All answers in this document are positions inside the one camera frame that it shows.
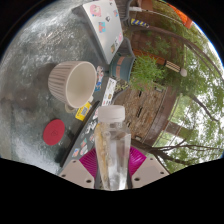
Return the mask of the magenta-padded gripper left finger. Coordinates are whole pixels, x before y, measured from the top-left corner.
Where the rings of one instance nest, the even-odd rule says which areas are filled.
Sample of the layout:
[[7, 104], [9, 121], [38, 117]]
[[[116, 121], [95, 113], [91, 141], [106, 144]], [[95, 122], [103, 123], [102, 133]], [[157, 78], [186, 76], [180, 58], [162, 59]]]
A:
[[98, 189], [100, 174], [96, 150], [91, 149], [79, 160], [72, 159], [59, 173], [59, 177], [84, 188]]

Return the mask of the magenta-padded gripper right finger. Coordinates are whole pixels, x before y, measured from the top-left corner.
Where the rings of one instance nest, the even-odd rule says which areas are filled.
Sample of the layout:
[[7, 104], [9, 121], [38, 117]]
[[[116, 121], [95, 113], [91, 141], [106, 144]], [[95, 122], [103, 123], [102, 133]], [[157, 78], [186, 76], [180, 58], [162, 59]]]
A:
[[130, 148], [128, 170], [133, 189], [141, 188], [169, 175], [155, 157], [146, 157], [134, 147]]

